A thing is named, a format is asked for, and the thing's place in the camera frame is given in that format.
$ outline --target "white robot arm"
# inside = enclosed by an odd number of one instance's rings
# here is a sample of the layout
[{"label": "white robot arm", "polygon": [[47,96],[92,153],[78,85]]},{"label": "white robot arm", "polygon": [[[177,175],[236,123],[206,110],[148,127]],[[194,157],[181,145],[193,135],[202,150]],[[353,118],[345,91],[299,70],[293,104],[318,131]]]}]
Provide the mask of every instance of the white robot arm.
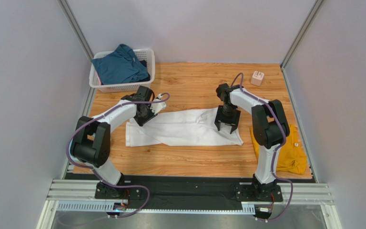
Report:
[{"label": "white robot arm", "polygon": [[139,103],[149,101],[152,95],[154,93],[151,89],[141,86],[136,94],[123,97],[118,104],[108,111],[92,118],[81,117],[76,129],[92,119],[102,118],[85,127],[73,138],[70,148],[71,155],[92,167],[95,173],[106,182],[117,185],[122,177],[122,173],[108,159],[110,155],[111,133],[130,118],[134,118],[142,126],[157,116],[158,112],[166,107],[165,102],[160,102],[161,95],[153,99],[157,103]]},{"label": "white robot arm", "polygon": [[[254,194],[257,196],[258,192],[263,192],[261,194],[265,197],[272,190],[272,187],[276,186],[276,180],[273,174],[276,173],[280,149],[277,150],[275,158],[273,158],[273,155],[275,149],[283,141],[282,133],[276,122],[268,122],[267,117],[272,117],[272,115],[268,111],[266,104],[271,106],[274,114],[279,119],[285,135],[288,136],[289,126],[282,103],[279,100],[268,101],[253,94],[249,96],[247,94],[250,93],[244,88],[241,90],[239,85],[229,87],[228,84],[224,83],[218,86],[216,92],[217,96],[224,102],[223,105],[218,107],[214,122],[218,130],[220,130],[221,123],[230,125],[231,133],[238,128],[241,114],[238,107],[241,107],[252,115],[252,129],[255,139],[260,145],[258,167],[254,174],[255,182],[253,182],[255,184]],[[273,171],[271,170],[272,160],[274,160]]]}]

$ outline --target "yellow shirt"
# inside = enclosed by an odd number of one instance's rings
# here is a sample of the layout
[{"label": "yellow shirt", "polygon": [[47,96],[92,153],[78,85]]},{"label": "yellow shirt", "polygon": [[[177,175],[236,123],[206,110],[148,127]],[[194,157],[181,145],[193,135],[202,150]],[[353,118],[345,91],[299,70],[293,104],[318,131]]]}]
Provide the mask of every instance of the yellow shirt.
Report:
[{"label": "yellow shirt", "polygon": [[[259,158],[259,144],[256,142],[254,132],[251,131],[252,143],[256,159]],[[286,144],[280,149],[277,161],[277,171],[288,171],[296,174],[304,174],[307,167],[307,156],[297,139],[297,129],[290,124],[290,134],[286,138]]]}]

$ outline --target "wood grain surface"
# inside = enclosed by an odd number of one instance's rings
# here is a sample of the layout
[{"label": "wood grain surface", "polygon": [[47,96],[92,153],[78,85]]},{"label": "wood grain surface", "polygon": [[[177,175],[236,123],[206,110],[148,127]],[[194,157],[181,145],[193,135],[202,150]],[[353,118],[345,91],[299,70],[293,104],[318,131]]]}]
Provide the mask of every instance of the wood grain surface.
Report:
[{"label": "wood grain surface", "polygon": [[[254,71],[265,73],[261,86],[250,84]],[[219,84],[231,85],[234,77],[244,73],[244,87],[255,95],[279,99],[285,109],[289,124],[296,120],[290,104],[285,81],[278,64],[241,63],[156,63],[155,80],[151,89],[155,94],[169,92],[171,98],[162,112],[188,109],[215,108],[222,105],[216,96]],[[134,92],[101,93],[97,91],[90,116],[101,114],[119,102],[121,97]],[[124,174],[170,175],[200,177],[251,177],[257,160],[251,140],[252,117],[241,112],[239,133],[242,146],[125,146],[125,123],[111,135],[110,159]],[[89,173],[76,167],[75,173]],[[303,175],[278,172],[280,177],[311,178],[310,169]]]}]

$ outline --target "white plastic basket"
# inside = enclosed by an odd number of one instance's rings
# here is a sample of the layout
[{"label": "white plastic basket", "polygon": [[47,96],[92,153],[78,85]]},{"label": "white plastic basket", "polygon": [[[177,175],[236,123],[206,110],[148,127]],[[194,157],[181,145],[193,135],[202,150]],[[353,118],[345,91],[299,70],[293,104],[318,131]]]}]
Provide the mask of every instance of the white plastic basket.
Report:
[{"label": "white plastic basket", "polygon": [[[106,52],[98,52],[94,55],[94,59],[103,58],[104,56],[112,53],[113,51]],[[109,93],[109,92],[124,92],[124,91],[136,91],[139,86],[145,86],[150,88],[151,83],[155,79],[155,54],[152,49],[137,49],[133,51],[135,55],[138,57],[139,61],[146,60],[146,69],[148,69],[148,73],[151,75],[151,79],[146,82],[138,82],[138,83],[121,83],[121,84],[109,84],[109,85],[99,85],[98,79],[95,76],[95,68],[94,65],[91,64],[90,76],[89,76],[89,84],[92,88],[97,88],[98,90]]]}]

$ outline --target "gray wall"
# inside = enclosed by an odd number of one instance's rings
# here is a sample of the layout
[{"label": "gray wall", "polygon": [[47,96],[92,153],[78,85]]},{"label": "gray wall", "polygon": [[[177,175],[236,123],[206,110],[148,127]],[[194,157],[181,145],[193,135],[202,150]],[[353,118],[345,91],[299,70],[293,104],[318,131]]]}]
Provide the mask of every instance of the gray wall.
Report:
[{"label": "gray wall", "polygon": [[88,91],[55,0],[0,1],[0,228],[35,228]]},{"label": "gray wall", "polygon": [[343,227],[366,228],[366,1],[326,1],[286,73]]},{"label": "gray wall", "polygon": [[125,43],[162,62],[279,63],[314,0],[69,0],[94,53]]}]

